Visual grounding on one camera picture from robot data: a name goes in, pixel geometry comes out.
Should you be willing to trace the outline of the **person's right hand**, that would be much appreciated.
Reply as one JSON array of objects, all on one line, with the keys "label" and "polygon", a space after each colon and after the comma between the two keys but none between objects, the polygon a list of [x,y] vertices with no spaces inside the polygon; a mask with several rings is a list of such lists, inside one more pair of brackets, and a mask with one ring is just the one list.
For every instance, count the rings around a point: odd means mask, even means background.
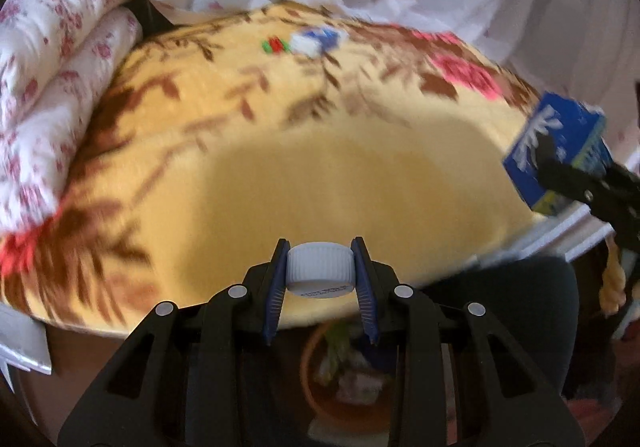
[{"label": "person's right hand", "polygon": [[608,258],[602,273],[602,285],[599,291],[599,304],[605,316],[613,316],[626,304],[626,274],[620,264],[620,248],[614,239],[605,239]]}]

